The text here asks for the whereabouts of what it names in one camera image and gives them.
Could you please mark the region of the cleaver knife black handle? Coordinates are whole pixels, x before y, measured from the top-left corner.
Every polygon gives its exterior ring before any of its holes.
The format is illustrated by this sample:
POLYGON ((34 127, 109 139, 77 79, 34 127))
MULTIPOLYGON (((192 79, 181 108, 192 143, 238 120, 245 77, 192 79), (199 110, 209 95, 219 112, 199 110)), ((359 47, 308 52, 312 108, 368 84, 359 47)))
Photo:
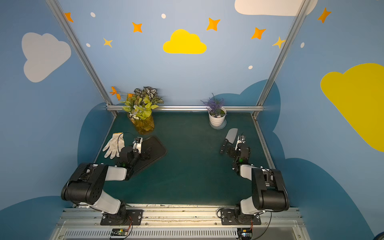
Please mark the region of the cleaver knife black handle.
POLYGON ((224 141, 222 142, 222 145, 220 147, 220 154, 224 154, 226 152, 227 146, 232 145, 237 137, 238 129, 232 128, 229 129, 224 141))

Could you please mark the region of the black cutting board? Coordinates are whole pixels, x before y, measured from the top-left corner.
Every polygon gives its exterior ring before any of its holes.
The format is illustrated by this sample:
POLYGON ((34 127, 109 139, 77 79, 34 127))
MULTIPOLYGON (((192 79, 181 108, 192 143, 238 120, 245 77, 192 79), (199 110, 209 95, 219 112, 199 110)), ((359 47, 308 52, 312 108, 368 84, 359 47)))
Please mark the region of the black cutting board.
POLYGON ((129 161, 130 169, 128 171, 130 178, 138 175, 153 165, 155 162, 165 157, 167 154, 167 149, 156 136, 150 136, 143 140, 142 152, 150 152, 151 159, 148 161, 140 161, 140 154, 132 150, 132 153, 129 154, 129 156, 132 157, 129 161))

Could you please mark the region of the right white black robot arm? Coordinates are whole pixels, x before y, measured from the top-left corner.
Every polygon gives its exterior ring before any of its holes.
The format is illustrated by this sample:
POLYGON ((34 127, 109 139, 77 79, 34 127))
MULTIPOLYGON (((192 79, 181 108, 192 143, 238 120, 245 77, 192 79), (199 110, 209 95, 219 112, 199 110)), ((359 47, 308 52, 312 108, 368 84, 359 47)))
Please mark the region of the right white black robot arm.
POLYGON ((220 218, 224 225, 251 225, 266 212, 279 213, 290 208, 290 200, 281 171, 255 167, 249 163, 251 150, 246 144, 228 147, 223 144, 221 154, 233 158, 233 170, 238 176, 252 182, 252 194, 243 199, 235 208, 221 210, 220 218))

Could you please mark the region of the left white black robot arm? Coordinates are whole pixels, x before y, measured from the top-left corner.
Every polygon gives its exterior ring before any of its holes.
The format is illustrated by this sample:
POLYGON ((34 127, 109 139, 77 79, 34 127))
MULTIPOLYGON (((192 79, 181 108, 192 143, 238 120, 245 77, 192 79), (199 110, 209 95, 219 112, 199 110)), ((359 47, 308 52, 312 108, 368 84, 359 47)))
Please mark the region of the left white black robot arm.
POLYGON ((62 189, 61 198, 74 204, 102 213, 102 226, 133 226, 135 221, 126 204, 104 191, 105 182, 128 181, 140 161, 150 159, 151 150, 143 151, 132 147, 123 148, 123 166, 104 164, 80 164, 62 189))

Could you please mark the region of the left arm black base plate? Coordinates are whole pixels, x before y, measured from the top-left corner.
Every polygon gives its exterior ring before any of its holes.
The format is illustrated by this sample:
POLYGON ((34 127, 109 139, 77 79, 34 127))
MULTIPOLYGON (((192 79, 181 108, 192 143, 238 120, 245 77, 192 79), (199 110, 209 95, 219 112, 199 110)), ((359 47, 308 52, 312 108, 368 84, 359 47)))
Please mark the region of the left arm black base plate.
POLYGON ((122 210, 116 215, 103 214, 101 226, 140 226, 143 218, 143 210, 122 210))

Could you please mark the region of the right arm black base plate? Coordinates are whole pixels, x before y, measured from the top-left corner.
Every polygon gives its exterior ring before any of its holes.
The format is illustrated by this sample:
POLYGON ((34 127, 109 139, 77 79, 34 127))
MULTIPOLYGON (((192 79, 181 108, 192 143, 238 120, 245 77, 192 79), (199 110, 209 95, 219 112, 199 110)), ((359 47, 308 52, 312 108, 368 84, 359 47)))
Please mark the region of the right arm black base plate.
POLYGON ((221 220, 223 226, 245 226, 245 225, 261 225, 261 218, 259 215, 245 215, 240 211, 229 208, 220 208, 216 212, 217 217, 221 220))

